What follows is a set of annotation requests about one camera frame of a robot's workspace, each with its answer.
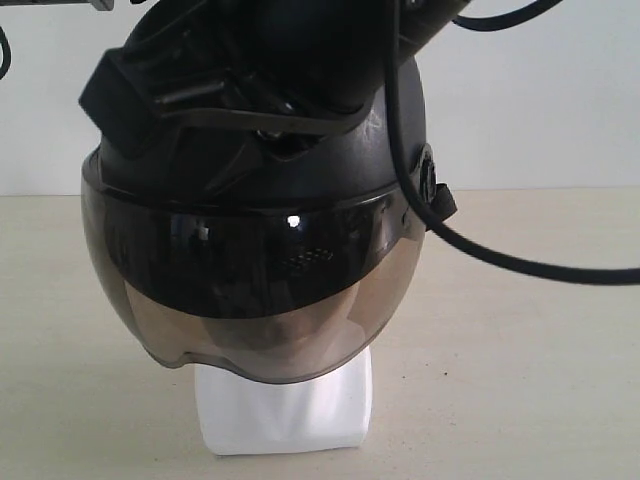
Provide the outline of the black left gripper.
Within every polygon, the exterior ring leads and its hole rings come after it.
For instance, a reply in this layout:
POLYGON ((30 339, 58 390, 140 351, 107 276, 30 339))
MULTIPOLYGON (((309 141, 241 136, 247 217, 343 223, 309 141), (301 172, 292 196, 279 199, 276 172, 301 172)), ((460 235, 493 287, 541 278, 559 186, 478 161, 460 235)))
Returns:
POLYGON ((97 11, 112 11, 118 4, 117 0, 79 0, 81 4, 88 4, 97 11))

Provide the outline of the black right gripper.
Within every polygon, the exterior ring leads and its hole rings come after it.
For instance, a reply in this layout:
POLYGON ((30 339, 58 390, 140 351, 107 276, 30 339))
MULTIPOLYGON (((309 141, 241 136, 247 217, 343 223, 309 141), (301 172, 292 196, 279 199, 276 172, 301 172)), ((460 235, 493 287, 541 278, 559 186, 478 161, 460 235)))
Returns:
POLYGON ((461 1, 161 1, 106 51, 79 99, 120 150, 189 127, 326 137, 368 115, 385 29, 407 60, 461 1))

